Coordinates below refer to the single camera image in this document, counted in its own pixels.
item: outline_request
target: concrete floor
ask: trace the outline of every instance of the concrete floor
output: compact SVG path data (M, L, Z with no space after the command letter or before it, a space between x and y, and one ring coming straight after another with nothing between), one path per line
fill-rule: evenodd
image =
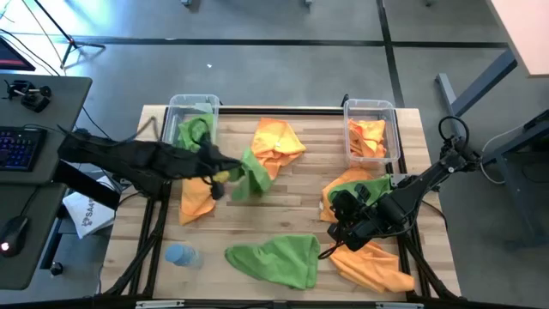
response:
M10 4L6 13L15 23L1 20L0 27L17 33L38 33L39 28L18 3ZM311 9L298 0L202 0L193 10L185 9L179 0L52 0L45 6L65 30L80 35L382 39L375 0L315 0ZM392 40L505 40L483 1L436 0L428 9L421 0L385 0L384 6ZM46 29L57 33L53 27ZM57 67L56 56L45 38L20 38ZM167 104L174 94L216 94L226 105L338 106L345 93L355 98L395 99L383 47L108 45L103 52L88 47L82 52L71 54L69 64L74 65L67 74L92 77L94 84L86 107L94 120L117 139L135 131L143 105ZM435 75L448 73L458 94L501 52L395 48L404 104L421 111L432 161L442 145L437 121L445 115L433 82ZM529 80L525 75L519 66L463 117L471 128L471 144L476 149L480 150L490 137L549 107L549 81ZM81 115L77 125L99 134L85 116ZM505 187L492 185L480 173L463 174L444 183L440 197L449 221L449 239L463 295L477 301L548 307L545 287L549 282L549 248L505 249L506 240L522 237L522 227ZM37 270L27 290L2 291L0 302L92 294L97 284L92 274L99 270L107 243L98 237L78 241L74 236L63 236L57 254L61 262L71 264L72 260L75 267L70 276L51 279L40 274L45 270Z

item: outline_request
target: plastic container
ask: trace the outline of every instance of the plastic container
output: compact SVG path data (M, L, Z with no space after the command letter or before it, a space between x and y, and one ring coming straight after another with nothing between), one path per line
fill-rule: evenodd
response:
M179 137L178 125L205 113L214 114L214 125L210 133L212 143L215 143L217 119L220 114L220 99L213 94L174 95L170 100L166 113L166 124L164 126L162 141L176 146Z
M398 161L401 157L401 147L398 140L396 127L396 112L392 104L385 100L357 100L350 99L345 102L343 113L345 115L344 135L347 162L350 167L376 168L381 164ZM383 132L383 146L387 149L383 158L358 157L351 154L349 144L348 120L385 120Z
M190 245L170 245L166 249L164 256L166 261L172 262L177 266L191 267L199 269L202 267L202 255L197 249Z

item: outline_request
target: desk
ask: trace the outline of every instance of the desk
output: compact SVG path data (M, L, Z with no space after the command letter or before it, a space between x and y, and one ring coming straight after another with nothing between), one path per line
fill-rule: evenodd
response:
M245 107L222 106L223 109ZM165 106L144 106L139 126L151 117L163 119ZM409 173L421 173L431 165L425 137L417 109L397 110L403 152ZM220 114L218 146L224 155L239 158L250 146L259 114ZM358 287L337 275L329 260L318 265L317 285L299 291L270 282L257 281L234 269L224 258L230 245L262 243L280 233L314 233L321 251L332 240L326 230L327 222L318 220L321 189L346 169L344 155L343 117L317 115L272 115L285 119L295 130L307 150L288 167L283 167L269 193L254 202L233 202L230 193L234 185L227 185L227 194L214 211L182 227L178 224L181 183L174 182L166 229L162 242L154 297L186 299L240 299L240 300L404 300L405 294L378 294ZM140 138L154 140L152 128ZM128 189L121 198L135 191ZM436 193L425 200L440 207ZM134 197L118 208L101 273L103 291L107 290L124 272L137 248L142 217L147 200ZM419 233L426 260L437 275L455 294L460 293L448 235L442 218L432 209L422 207L419 212ZM394 238L377 240L384 250L397 254ZM174 243L189 243L204 256L201 270L189 270L166 262L166 248ZM413 275L415 265L410 258ZM148 259L143 264L139 292L144 288L148 274Z
M449 113L460 117L517 65L519 58L528 77L549 76L549 2L547 0L487 0L492 13L508 35L511 48L499 56L471 85L456 98L448 76L440 73L436 82L441 88ZM463 128L455 125L462 136Z
M40 124L55 127L56 124L64 128L74 127L76 118L80 112L87 91L92 80L86 77L59 77L59 76L24 76L18 74L0 75L1 80L12 82L13 80L27 80L35 87L49 86L53 93L50 105L41 113L31 112L21 106L19 99L12 101L2 100L6 106L0 112L0 125L23 126L24 124ZM7 181L16 183L28 182L29 173L1 172L0 197L0 227L5 222L21 213L21 209L30 197L37 183L50 180L56 170L59 161L57 148L64 139L63 135L48 132L44 147L40 153L31 175L29 185L6 185ZM61 199L63 198L65 185L43 185L37 192L27 209L30 219L27 230L25 246L15 257L0 256L0 288L23 289L28 286L39 261L42 248L48 237Z

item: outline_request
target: computer mouse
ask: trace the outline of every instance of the computer mouse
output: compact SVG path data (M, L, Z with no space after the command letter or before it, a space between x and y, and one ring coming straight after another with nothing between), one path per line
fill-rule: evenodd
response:
M9 219L0 231L0 254L11 258L25 245L25 236L28 230L28 217L18 215Z

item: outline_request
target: green cloth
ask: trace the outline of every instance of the green cloth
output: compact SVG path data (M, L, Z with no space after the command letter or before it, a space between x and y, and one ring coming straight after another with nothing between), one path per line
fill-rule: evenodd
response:
M366 201L366 205L371 205L372 203L376 202L376 200L382 196L384 193L391 192L391 179L388 174L384 175L381 178L373 179L373 180L357 180L348 182L345 184L337 185L328 193L328 200L332 202L335 198L337 191L343 191L347 190L353 194L354 197L358 196L357 191L354 190L354 187L358 184L365 185L366 188L368 188L368 191L370 191L370 197L368 197L368 201Z
M236 245L225 250L226 260L257 280L291 288L314 288L320 244L314 235L277 236L263 245Z
M206 121L208 128L200 120ZM198 115L188 121L185 121L178 125L179 128L179 137L178 137L178 147L190 150L192 152L197 152L200 149L198 144L195 144L190 138L190 130L192 129L192 137L195 141L200 141L202 135L206 132L211 132L212 127L214 126L214 114L205 113Z
M238 186L232 191L233 201L244 201L251 195L261 195L267 191L273 184L273 180L268 175L267 169L259 164L259 161L247 148L242 155L242 166L231 170L230 181L237 181L243 178Z

